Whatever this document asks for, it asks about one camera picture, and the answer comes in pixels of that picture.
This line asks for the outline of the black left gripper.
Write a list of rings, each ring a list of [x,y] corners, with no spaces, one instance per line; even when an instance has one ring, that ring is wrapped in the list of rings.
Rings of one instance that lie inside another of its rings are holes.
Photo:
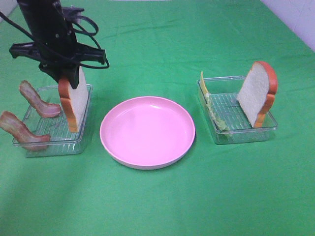
[[[77,43],[73,53],[64,56],[42,43],[28,42],[15,43],[9,49],[13,58],[27,57],[45,64],[62,65],[72,63],[90,69],[106,68],[106,52],[104,49],[94,48],[82,43]],[[43,67],[42,72],[54,79],[55,82],[66,77],[73,89],[79,85],[79,66],[66,69],[61,67]]]

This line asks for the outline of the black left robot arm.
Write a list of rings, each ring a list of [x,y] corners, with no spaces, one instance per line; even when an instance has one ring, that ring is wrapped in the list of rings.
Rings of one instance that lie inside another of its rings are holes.
[[[20,0],[18,5],[29,31],[10,24],[32,41],[13,44],[9,49],[13,58],[38,61],[42,72],[56,82],[65,77],[73,89],[78,87],[79,69],[88,67],[87,61],[101,63],[101,69],[109,68],[106,52],[98,43],[92,47],[77,41],[76,34],[94,39],[98,33],[98,25],[81,14],[83,8],[63,7],[58,0]]]

